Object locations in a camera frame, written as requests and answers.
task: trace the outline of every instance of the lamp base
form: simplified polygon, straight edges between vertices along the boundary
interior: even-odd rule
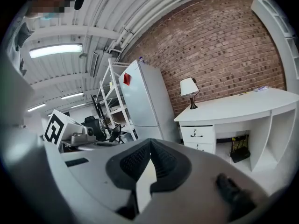
[[[197,106],[195,105],[194,100],[193,100],[192,97],[190,98],[190,101],[191,101],[191,107],[190,107],[190,110],[194,110],[194,109],[196,109]]]

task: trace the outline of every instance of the fluorescent light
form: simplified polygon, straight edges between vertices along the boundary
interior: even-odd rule
[[[68,98],[72,98],[72,97],[75,97],[75,96],[79,96],[79,95],[84,95],[84,93],[78,93],[78,94],[74,94],[74,95],[69,95],[69,96],[64,96],[64,97],[61,97],[61,99],[68,99]]]
[[[38,109],[38,108],[41,108],[41,107],[43,107],[43,106],[45,106],[46,104],[41,104],[41,105],[39,105],[39,106],[37,106],[37,107],[34,107],[34,108],[31,108],[31,109],[29,109],[29,110],[27,110],[28,112],[31,112],[31,111],[33,111],[33,110],[36,110],[36,109]]]
[[[84,103],[84,104],[80,104],[80,105],[75,105],[75,106],[73,106],[72,108],[76,108],[76,107],[83,106],[83,105],[86,105],[86,103]]]
[[[65,44],[47,46],[42,48],[33,49],[29,52],[31,58],[46,56],[51,54],[65,53],[65,52],[81,52],[82,44]]]

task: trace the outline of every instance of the white desk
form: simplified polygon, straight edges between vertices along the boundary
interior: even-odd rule
[[[269,88],[197,103],[179,122],[184,145],[215,154],[216,133],[249,132],[250,158],[237,163],[251,171],[274,168],[288,145],[299,96]]]

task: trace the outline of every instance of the brick wall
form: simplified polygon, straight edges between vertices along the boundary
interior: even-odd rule
[[[194,77],[196,102],[268,85],[285,89],[283,67],[253,0],[193,0],[157,21],[123,58],[161,69],[175,115],[190,103],[180,81]]]

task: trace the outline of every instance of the red magnet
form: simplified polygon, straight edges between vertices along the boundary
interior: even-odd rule
[[[128,73],[125,73],[124,77],[123,77],[123,82],[126,85],[130,85],[130,75]]]

